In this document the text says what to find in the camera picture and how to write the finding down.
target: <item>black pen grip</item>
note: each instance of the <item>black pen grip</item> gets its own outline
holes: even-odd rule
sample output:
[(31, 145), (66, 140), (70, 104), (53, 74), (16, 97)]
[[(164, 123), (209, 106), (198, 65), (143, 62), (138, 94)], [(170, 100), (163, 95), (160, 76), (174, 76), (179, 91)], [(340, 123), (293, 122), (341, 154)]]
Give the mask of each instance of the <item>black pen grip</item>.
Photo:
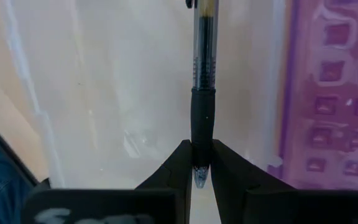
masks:
[(216, 90), (192, 89), (191, 92), (193, 166), (208, 167), (213, 146)]

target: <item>beige surface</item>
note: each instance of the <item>beige surface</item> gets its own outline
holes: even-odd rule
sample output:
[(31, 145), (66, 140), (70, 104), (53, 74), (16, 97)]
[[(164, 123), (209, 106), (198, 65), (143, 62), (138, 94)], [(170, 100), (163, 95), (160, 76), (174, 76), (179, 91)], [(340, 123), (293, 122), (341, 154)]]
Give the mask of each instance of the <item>beige surface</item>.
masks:
[(48, 177), (39, 135), (4, 40), (0, 15), (0, 134), (38, 180)]

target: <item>ballpoint pen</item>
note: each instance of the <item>ballpoint pen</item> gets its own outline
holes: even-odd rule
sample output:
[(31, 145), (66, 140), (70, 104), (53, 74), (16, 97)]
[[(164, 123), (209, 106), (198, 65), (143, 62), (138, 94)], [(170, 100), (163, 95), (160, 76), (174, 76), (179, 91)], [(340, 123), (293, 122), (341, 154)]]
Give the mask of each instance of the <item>ballpoint pen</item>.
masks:
[(186, 0), (194, 5), (193, 88), (191, 90), (191, 146), (197, 188), (203, 188), (211, 163), (215, 117), (215, 64), (219, 0)]

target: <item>transparent pen barrel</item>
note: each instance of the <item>transparent pen barrel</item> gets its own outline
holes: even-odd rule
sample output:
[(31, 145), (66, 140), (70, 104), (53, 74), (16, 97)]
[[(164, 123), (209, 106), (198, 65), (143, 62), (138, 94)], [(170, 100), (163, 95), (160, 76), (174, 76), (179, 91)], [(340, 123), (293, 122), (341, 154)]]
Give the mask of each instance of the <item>transparent pen barrel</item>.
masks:
[(218, 0), (198, 0), (195, 5), (193, 88), (215, 89)]

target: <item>pen tip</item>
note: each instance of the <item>pen tip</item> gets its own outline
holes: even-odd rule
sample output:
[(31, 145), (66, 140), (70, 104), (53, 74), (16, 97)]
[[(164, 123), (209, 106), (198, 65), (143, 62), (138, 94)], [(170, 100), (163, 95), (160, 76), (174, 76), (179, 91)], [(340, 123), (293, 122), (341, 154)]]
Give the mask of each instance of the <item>pen tip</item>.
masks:
[(209, 167), (194, 167), (193, 168), (193, 175), (194, 181), (196, 183), (196, 187), (198, 189), (202, 189), (205, 185), (206, 178), (208, 176), (208, 169)]

